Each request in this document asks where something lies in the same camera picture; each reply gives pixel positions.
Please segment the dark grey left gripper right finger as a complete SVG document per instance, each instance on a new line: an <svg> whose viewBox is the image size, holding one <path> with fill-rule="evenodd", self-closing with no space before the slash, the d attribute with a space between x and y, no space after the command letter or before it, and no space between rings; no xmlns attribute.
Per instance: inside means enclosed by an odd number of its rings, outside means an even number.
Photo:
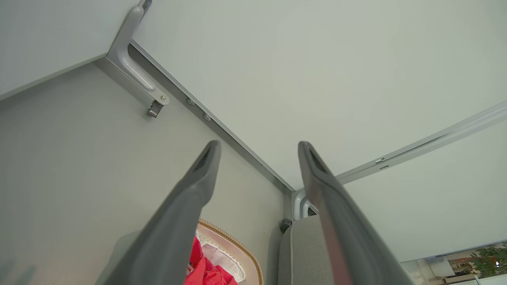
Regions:
<svg viewBox="0 0 507 285"><path fill-rule="evenodd" d="M413 285L312 144L300 141L297 151L306 196L322 224L335 285Z"/></svg>

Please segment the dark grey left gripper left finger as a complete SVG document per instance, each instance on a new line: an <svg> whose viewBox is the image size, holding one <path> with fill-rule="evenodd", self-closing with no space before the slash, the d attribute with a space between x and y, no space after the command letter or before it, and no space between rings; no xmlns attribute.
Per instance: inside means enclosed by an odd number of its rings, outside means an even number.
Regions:
<svg viewBox="0 0 507 285"><path fill-rule="evenodd" d="M137 235L106 285L182 285L203 207L214 193L221 144L210 141Z"/></svg>

